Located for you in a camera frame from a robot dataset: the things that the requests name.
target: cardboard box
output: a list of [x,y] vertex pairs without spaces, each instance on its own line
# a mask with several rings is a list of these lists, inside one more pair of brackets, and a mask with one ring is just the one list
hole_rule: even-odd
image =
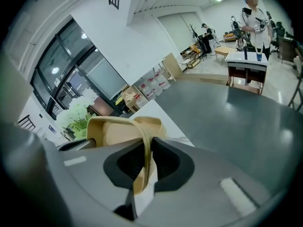
[[130,94],[130,93],[136,93],[139,94],[140,96],[144,97],[145,96],[134,86],[130,86],[126,89],[124,89],[124,91],[121,93],[122,98],[125,101],[125,105],[126,107],[128,107],[133,113],[137,112],[140,108],[138,107],[138,105],[136,104],[136,99],[133,98],[131,101],[127,101],[126,100],[126,94]]

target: wooden low table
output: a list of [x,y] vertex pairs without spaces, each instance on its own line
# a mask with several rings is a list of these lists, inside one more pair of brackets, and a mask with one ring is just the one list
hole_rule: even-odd
[[216,52],[216,59],[218,59],[217,54],[223,55],[224,57],[226,57],[226,56],[228,56],[229,52],[234,52],[237,50],[234,48],[231,48],[231,47],[218,47],[218,48],[215,48],[214,51]]

